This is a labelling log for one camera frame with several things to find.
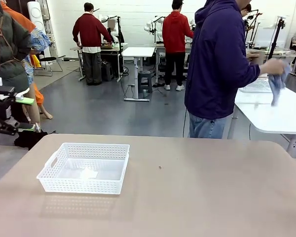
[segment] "white sneaker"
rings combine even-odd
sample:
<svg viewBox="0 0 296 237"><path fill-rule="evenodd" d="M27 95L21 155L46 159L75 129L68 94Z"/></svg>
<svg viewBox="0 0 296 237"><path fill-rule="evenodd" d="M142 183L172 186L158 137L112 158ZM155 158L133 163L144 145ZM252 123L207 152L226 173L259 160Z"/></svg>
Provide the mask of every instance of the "white sneaker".
<svg viewBox="0 0 296 237"><path fill-rule="evenodd" d="M165 90L171 90L170 85L164 85Z"/></svg>
<svg viewBox="0 0 296 237"><path fill-rule="evenodd" d="M178 85L176 90L181 91L181 90L184 90L184 89L185 89L184 85Z"/></svg>

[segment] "blue jeans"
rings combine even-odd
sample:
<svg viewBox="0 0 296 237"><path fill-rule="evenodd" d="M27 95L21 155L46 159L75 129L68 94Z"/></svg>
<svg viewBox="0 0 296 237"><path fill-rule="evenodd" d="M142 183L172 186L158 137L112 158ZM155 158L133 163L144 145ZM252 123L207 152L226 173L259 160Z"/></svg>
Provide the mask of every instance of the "blue jeans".
<svg viewBox="0 0 296 237"><path fill-rule="evenodd" d="M205 119L189 114L189 137L222 139L227 118Z"/></svg>

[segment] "basket handle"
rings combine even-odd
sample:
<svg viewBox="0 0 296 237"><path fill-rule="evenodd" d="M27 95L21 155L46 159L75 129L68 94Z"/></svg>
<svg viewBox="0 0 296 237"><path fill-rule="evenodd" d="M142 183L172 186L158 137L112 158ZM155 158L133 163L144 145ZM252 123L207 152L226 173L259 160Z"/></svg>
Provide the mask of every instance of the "basket handle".
<svg viewBox="0 0 296 237"><path fill-rule="evenodd" d="M57 159L56 158L56 154L57 154L57 151L55 151L51 157L48 159L48 161L45 163L44 167L46 166L51 166L51 164Z"/></svg>

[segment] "black hair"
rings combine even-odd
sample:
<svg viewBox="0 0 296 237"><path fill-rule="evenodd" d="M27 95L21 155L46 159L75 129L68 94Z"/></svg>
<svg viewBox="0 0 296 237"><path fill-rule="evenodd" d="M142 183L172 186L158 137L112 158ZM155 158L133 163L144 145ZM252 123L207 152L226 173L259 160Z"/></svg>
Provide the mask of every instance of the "black hair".
<svg viewBox="0 0 296 237"><path fill-rule="evenodd" d="M84 11L92 11L94 10L94 6L92 3L86 2L84 4Z"/></svg>
<svg viewBox="0 0 296 237"><path fill-rule="evenodd" d="M183 0L173 0L172 9L179 10L182 5L183 5Z"/></svg>
<svg viewBox="0 0 296 237"><path fill-rule="evenodd" d="M251 7L251 4L248 4L246 5L243 9L241 10L247 10L248 12L251 12L252 11L252 7Z"/></svg>

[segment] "red hoodie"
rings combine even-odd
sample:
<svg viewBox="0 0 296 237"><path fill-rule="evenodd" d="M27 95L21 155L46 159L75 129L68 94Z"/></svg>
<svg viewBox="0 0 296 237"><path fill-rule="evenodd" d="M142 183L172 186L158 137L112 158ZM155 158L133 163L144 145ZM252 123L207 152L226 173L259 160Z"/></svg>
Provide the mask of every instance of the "red hoodie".
<svg viewBox="0 0 296 237"><path fill-rule="evenodd" d="M173 11L164 19L162 37L167 53L185 52L185 36L193 38L187 17Z"/></svg>
<svg viewBox="0 0 296 237"><path fill-rule="evenodd" d="M94 15L90 13L83 14L75 23L73 36L74 41L78 42L80 33L81 44L84 47L100 47L101 35L108 42L112 42L111 36L105 26Z"/></svg>

